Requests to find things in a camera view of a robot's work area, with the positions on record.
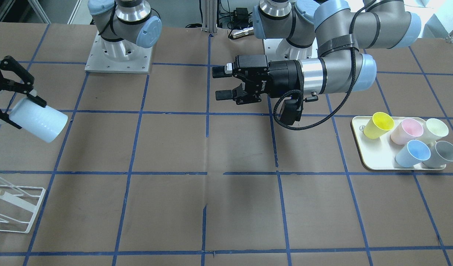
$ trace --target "plastic cup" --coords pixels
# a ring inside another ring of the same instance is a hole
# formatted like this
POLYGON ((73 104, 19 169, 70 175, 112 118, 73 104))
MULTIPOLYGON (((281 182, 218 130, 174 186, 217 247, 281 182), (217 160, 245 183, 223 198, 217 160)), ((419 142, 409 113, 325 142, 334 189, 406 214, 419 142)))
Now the plastic cup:
POLYGON ((15 105, 9 118, 47 143, 61 133, 68 120, 64 113, 49 106, 42 108, 28 98, 21 99, 15 105))
POLYGON ((429 168, 438 168, 447 163, 453 162, 453 144, 447 141, 438 141, 430 148, 432 155, 423 162, 429 168))
POLYGON ((436 118, 430 118, 424 123, 423 135, 417 138, 417 140, 425 144, 430 144, 443 137, 448 136, 448 134, 448 126, 446 126, 443 121, 436 118))
POLYGON ((394 120, 387 113, 377 112, 369 120, 363 132, 366 137, 376 139, 394 128, 394 120))
POLYGON ((402 167, 409 168, 430 158, 428 146, 417 140, 411 140, 395 156, 395 161, 402 167))
POLYGON ((390 139, 398 145, 405 145, 423 134, 423 126, 413 118, 405 118, 390 134, 390 139))

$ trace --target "light blue cup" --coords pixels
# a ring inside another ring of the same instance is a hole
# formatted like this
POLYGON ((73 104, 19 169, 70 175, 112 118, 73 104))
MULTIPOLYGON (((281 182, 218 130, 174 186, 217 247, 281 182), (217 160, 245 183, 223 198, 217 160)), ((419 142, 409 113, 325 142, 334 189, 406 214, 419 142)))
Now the light blue cup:
POLYGON ((417 140, 409 141, 395 156, 395 161, 402 167, 409 168, 430 158, 428 146, 417 140))

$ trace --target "white tray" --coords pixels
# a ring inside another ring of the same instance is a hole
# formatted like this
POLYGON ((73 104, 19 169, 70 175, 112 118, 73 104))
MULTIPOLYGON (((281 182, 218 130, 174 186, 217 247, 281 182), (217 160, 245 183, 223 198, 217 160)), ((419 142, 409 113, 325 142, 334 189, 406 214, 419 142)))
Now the white tray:
MULTIPOLYGON (((372 140, 367 138, 363 130, 367 125, 371 116, 355 116, 351 121, 351 128, 353 129, 354 137, 358 143, 358 150, 363 160, 364 165, 371 170, 429 170, 437 171, 446 168, 446 165, 442 165, 439 168, 428 168, 426 165, 419 163, 410 168, 403 168, 395 161, 395 155, 404 147, 403 145, 397 145, 390 139, 390 134, 399 125, 402 120, 406 117, 392 116, 394 119, 395 126, 392 130, 382 135, 380 138, 372 140)), ((421 124, 425 123, 425 120, 412 117, 419 121, 421 124)))

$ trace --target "light blue joint cap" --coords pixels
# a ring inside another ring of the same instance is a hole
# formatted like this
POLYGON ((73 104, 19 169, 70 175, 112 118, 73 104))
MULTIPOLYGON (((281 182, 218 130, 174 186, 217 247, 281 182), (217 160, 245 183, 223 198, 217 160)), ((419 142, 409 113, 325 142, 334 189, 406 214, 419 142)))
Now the light blue joint cap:
POLYGON ((259 7, 253 8, 253 27, 254 35, 258 39, 265 39, 264 28, 262 27, 261 16, 259 15, 259 7))
POLYGON ((139 31, 136 39, 136 45, 143 48, 151 48, 156 44, 161 36, 162 22, 154 16, 148 19, 142 29, 139 31))
POLYGON ((319 6, 319 3, 314 0, 297 0, 297 2, 295 2, 295 10, 297 11, 297 14, 311 24, 314 22, 313 15, 319 6))
POLYGON ((88 2, 88 10, 92 16, 110 11, 114 6, 115 1, 113 0, 89 0, 88 2))
POLYGON ((408 30, 402 40, 400 40, 400 42, 393 48, 409 47, 417 40, 418 36, 420 35, 420 31, 422 30, 422 20, 417 14, 412 12, 409 13, 410 15, 412 15, 412 18, 410 19, 408 30))
POLYGON ((370 54, 363 54, 363 66, 361 66, 358 79, 356 80, 356 83, 354 83, 353 92, 369 89, 373 85, 376 75, 377 65, 375 64, 373 56, 370 54))
POLYGON ((313 16, 315 31, 328 17, 346 9, 351 8, 345 0, 328 0, 321 4, 313 16))

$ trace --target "yellow cup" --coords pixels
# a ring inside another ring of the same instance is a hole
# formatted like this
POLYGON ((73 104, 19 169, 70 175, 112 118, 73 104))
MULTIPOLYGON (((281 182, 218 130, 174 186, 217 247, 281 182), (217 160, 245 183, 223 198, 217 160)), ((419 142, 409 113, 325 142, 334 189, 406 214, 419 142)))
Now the yellow cup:
POLYGON ((363 132, 366 137, 374 140, 394 128, 394 120, 387 113, 377 112, 369 120, 363 132))

